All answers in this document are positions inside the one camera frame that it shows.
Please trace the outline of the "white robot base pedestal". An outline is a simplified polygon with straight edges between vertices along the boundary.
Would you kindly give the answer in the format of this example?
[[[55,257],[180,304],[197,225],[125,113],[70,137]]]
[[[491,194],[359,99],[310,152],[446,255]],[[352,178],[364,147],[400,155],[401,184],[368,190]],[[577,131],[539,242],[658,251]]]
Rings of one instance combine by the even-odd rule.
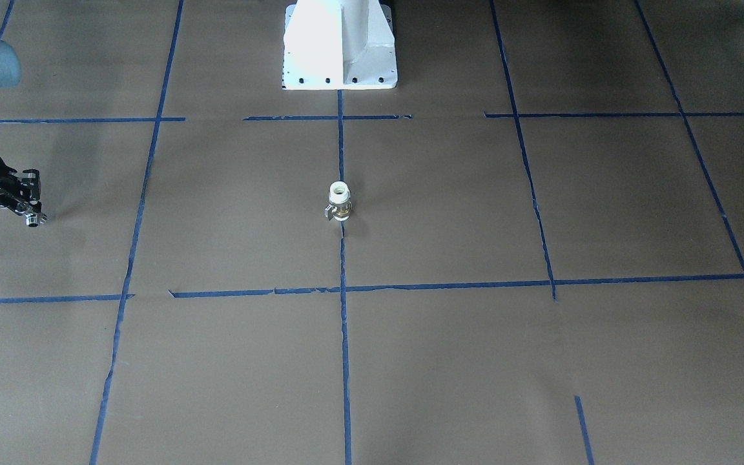
[[[284,19],[282,89],[398,85],[391,1],[297,1]]]

